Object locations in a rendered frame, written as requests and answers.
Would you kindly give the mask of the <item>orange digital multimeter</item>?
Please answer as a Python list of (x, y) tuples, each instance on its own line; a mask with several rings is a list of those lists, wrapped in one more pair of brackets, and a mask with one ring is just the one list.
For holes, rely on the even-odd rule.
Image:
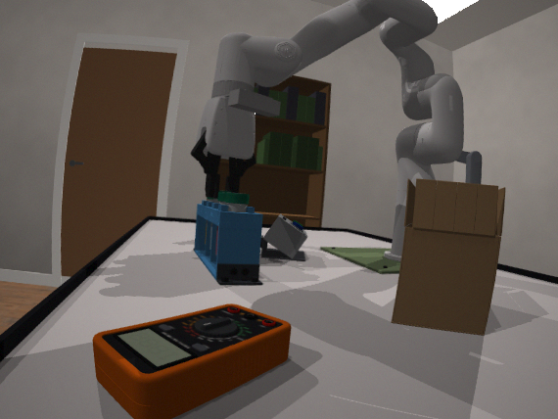
[(96, 378), (133, 419), (172, 419), (288, 359), (291, 324), (224, 304), (93, 337)]

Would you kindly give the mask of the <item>brown cardboard box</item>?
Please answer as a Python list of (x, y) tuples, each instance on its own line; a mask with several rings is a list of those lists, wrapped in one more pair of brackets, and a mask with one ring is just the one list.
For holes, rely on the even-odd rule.
[(505, 187), (408, 179), (392, 323), (485, 335), (504, 203)]

